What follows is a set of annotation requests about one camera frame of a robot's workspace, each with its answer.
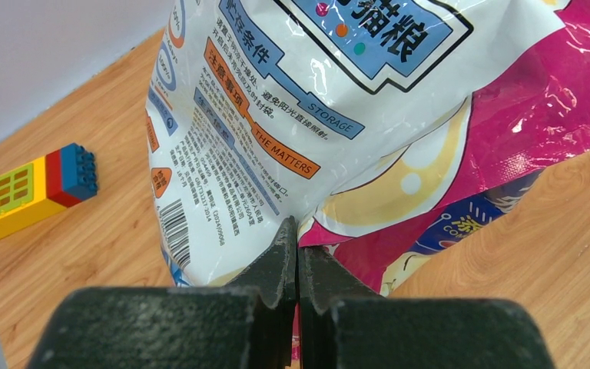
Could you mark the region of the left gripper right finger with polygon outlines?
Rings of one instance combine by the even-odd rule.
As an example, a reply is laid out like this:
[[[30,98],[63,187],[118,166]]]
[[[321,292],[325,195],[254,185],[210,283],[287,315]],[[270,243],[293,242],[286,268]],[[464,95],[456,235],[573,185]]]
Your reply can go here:
[[[305,368],[552,368],[533,318],[510,300],[385,298],[323,248],[298,251]]]

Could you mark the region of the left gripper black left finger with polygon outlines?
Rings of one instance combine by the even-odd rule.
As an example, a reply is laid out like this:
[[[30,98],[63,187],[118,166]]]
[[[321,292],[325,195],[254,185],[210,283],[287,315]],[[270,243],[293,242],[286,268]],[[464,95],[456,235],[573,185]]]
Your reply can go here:
[[[296,223],[221,287],[90,287],[55,309],[30,368],[284,368],[296,307]]]

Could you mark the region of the pink pet food bag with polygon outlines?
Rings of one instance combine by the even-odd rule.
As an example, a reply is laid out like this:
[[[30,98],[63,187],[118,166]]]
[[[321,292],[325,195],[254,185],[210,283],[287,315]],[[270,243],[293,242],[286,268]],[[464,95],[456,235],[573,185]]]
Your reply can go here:
[[[177,1],[146,114],[176,285],[292,217],[385,296],[590,150],[590,1]]]

